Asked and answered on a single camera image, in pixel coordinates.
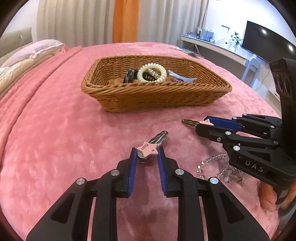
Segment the right hand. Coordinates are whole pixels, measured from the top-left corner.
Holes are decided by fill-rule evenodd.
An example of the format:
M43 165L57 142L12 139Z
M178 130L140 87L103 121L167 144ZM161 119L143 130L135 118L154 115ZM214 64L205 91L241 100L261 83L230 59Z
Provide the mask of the right hand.
M295 187L295 181L294 181L290 187L290 190L289 190L284 202L280 206L281 209L287 210L291 206L291 204L295 200L295 190L296 190L296 187ZM276 203L278 197L271 185L260 181L258 195L260 198L261 207L263 209L268 210L270 212L274 212L276 210L275 203Z

